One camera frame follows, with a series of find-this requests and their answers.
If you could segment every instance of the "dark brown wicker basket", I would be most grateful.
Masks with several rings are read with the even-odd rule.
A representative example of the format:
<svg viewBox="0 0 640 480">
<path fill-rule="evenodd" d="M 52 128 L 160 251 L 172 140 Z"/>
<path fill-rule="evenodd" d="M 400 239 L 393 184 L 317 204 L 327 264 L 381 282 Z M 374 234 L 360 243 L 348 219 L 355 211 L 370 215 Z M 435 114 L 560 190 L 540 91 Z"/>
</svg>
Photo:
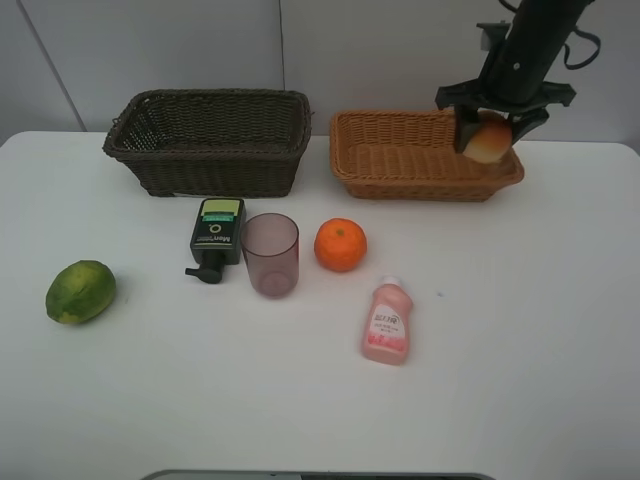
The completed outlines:
<svg viewBox="0 0 640 480">
<path fill-rule="evenodd" d="M 152 90 L 103 150 L 150 195 L 284 197 L 311 135 L 307 97 L 279 90 Z"/>
</svg>

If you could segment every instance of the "basket rim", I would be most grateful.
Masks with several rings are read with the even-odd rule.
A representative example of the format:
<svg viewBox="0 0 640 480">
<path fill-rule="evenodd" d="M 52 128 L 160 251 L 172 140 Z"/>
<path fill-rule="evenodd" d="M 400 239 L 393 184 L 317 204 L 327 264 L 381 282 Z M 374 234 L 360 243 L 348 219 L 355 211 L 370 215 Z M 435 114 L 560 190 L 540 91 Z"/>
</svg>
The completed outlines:
<svg viewBox="0 0 640 480">
<path fill-rule="evenodd" d="M 402 175 L 358 175 L 356 173 L 346 171 L 342 168 L 341 159 L 338 158 L 339 145 L 344 141 L 338 135 L 338 122 L 343 117 L 417 117 L 417 118 L 433 118 L 434 120 L 442 120 L 452 115 L 451 109 L 433 110 L 433 111 L 407 111 L 407 110 L 342 110 L 335 113 L 331 118 L 331 128 L 329 135 L 330 143 L 330 160 L 331 171 L 334 176 L 342 181 L 345 185 L 370 185 L 375 187 L 487 187 L 501 189 L 509 185 L 514 185 L 524 179 L 524 167 L 520 162 L 518 155 L 511 148 L 506 153 L 509 157 L 506 161 L 510 161 L 514 166 L 514 172 L 509 175 L 503 175 L 499 178 L 490 179 L 424 179 L 410 178 Z"/>
<path fill-rule="evenodd" d="M 297 128 L 301 128 L 302 135 L 300 140 L 293 146 L 283 147 L 282 151 L 273 152 L 259 149 L 249 148 L 194 148 L 193 150 L 169 150 L 169 149 L 132 149 L 116 146 L 116 140 L 122 133 L 123 128 L 128 121 L 131 120 L 133 112 L 137 105 L 143 100 L 154 96 L 173 96 L 173 97 L 193 97 L 193 96 L 271 96 L 280 98 L 295 98 L 301 104 L 303 109 L 303 118 L 301 124 Z M 155 89 L 145 90 L 135 95 L 124 108 L 124 110 L 113 120 L 113 125 L 107 132 L 102 150 L 105 154 L 119 160 L 128 156 L 135 158 L 125 158 L 126 161 L 142 160 L 141 156 L 157 158 L 158 156 L 176 157 L 189 156 L 197 159 L 202 157 L 208 159 L 213 155 L 225 154 L 248 154 L 252 158 L 260 158 L 264 160 L 288 160 L 302 155 L 307 148 L 311 137 L 311 107 L 309 99 L 303 93 L 295 90 L 275 90 L 268 88 L 215 88 L 215 89 Z"/>
</svg>

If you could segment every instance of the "light brown wicker basket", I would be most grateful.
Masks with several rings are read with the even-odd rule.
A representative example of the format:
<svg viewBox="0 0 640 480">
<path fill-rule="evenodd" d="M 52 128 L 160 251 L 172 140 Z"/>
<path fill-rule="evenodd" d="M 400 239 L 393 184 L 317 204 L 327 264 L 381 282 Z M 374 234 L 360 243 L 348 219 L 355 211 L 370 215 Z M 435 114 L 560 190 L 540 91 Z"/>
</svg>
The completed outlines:
<svg viewBox="0 0 640 480">
<path fill-rule="evenodd" d="M 483 202 L 524 178 L 510 149 L 482 165 L 453 148 L 451 111 L 345 111 L 331 121 L 331 169 L 349 194 L 368 199 Z"/>
</svg>

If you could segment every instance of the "orange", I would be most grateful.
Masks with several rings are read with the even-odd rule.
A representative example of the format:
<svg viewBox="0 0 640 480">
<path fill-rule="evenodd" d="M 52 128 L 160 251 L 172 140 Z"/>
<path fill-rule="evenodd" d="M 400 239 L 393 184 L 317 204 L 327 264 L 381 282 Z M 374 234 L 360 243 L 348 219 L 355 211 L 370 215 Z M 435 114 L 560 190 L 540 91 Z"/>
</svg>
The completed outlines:
<svg viewBox="0 0 640 480">
<path fill-rule="evenodd" d="M 313 250 L 323 267 L 348 272 L 356 268 L 367 253 L 367 237 L 357 223 L 333 218 L 318 230 Z"/>
</svg>

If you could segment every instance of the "cable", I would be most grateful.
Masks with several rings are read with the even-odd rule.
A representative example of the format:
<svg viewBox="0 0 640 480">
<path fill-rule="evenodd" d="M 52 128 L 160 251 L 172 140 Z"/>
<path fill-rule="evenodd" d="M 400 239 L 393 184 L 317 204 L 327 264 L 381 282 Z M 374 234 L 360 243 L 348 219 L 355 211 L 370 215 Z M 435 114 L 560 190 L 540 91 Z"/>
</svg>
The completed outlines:
<svg viewBox="0 0 640 480">
<path fill-rule="evenodd" d="M 518 9 L 511 5 L 507 0 L 498 0 L 498 2 L 500 2 L 500 5 L 509 10 L 511 13 L 518 13 Z M 589 5 L 591 5 L 593 2 L 595 2 L 595 0 L 590 0 Z M 571 56 L 571 47 L 566 43 L 564 44 L 564 66 L 567 68 L 567 70 L 580 70 L 581 68 L 588 67 L 596 58 L 598 58 L 598 56 L 600 55 L 600 50 L 602 49 L 602 40 L 594 33 L 584 32 L 580 30 L 577 25 L 573 28 L 572 33 L 575 33 L 576 36 L 580 38 L 589 40 L 596 46 L 596 51 L 584 62 L 570 64 L 569 57 Z"/>
</svg>

